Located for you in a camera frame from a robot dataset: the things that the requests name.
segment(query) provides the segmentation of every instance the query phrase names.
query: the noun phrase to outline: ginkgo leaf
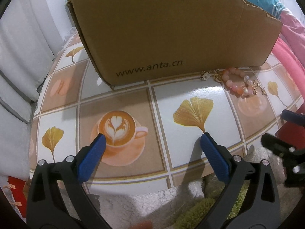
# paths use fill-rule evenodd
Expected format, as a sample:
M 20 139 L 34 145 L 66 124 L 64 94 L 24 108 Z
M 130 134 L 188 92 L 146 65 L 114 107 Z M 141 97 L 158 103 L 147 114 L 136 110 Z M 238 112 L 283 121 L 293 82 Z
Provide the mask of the ginkgo leaf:
M 278 94 L 278 84 L 276 82 L 268 82 L 268 91 L 272 95 L 279 96 Z
M 80 46 L 80 47 L 76 47 L 75 49 L 73 49 L 72 51 L 68 52 L 66 54 L 66 57 L 74 57 L 75 54 L 77 54 L 80 50 L 84 49 L 83 46 Z
M 62 137 L 63 130 L 56 127 L 49 128 L 45 132 L 45 135 L 43 135 L 42 137 L 42 144 L 48 149 L 50 149 L 53 154 L 55 146 L 58 144 Z
M 213 108 L 213 100 L 206 98 L 192 97 L 184 100 L 177 111 L 173 114 L 173 120 L 183 126 L 197 126 L 203 132 L 204 123 Z

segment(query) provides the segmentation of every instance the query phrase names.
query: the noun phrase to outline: brown cardboard box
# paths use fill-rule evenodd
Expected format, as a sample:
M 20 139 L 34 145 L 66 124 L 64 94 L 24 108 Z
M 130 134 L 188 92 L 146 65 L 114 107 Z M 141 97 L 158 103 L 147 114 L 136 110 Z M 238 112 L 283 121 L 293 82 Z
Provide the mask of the brown cardboard box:
M 263 65 L 282 28 L 244 0 L 69 0 L 68 6 L 109 85 Z

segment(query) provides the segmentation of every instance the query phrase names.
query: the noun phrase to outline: orange bead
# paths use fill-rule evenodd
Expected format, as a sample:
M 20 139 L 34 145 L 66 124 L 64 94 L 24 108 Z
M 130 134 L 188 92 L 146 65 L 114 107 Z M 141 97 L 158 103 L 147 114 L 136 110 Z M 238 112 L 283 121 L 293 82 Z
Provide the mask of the orange bead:
M 238 86 L 238 88 L 237 88 L 237 93 L 238 93 L 239 95 L 242 95 L 243 92 L 244 92 L 244 91 L 242 90 L 242 88 Z

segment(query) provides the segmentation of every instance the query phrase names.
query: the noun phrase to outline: silver bolt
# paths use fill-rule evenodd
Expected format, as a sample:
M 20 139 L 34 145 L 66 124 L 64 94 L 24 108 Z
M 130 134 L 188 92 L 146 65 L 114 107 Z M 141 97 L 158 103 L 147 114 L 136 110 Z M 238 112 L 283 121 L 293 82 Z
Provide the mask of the silver bolt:
M 233 157 L 233 159 L 236 161 L 236 162 L 240 162 L 242 160 L 242 158 L 239 156 L 239 155 L 235 155 Z
M 39 166 L 42 166 L 42 165 L 44 165 L 45 164 L 45 161 L 42 159 L 42 160 L 39 160 L 39 162 L 38 162 L 38 165 Z
M 268 166 L 268 165 L 269 165 L 269 162 L 268 162 L 268 160 L 266 160 L 266 159 L 264 159 L 264 160 L 262 161 L 262 163 L 263 163 L 263 165 L 265 165 L 265 166 Z
M 73 156 L 68 156 L 68 157 L 66 157 L 66 161 L 67 162 L 72 162 L 74 160 L 74 157 Z
M 301 170 L 300 166 L 295 166 L 293 169 L 292 169 L 292 172 L 293 173 L 298 173 L 299 171 Z

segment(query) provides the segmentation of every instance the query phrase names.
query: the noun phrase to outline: green plush fabric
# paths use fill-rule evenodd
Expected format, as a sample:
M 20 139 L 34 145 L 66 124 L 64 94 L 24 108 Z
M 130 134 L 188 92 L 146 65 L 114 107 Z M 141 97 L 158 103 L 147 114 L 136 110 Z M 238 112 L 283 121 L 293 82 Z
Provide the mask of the green plush fabric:
M 247 194 L 247 190 L 248 185 L 244 184 L 227 219 L 231 219 L 237 216 Z M 219 197 L 221 192 L 222 189 L 215 190 L 213 194 L 210 195 L 210 197 L 203 198 L 189 211 L 180 215 L 174 223 L 174 228 L 194 229 L 198 225 L 198 223 L 205 217 L 205 215 L 207 215 L 208 211 L 214 205 L 216 199 Z

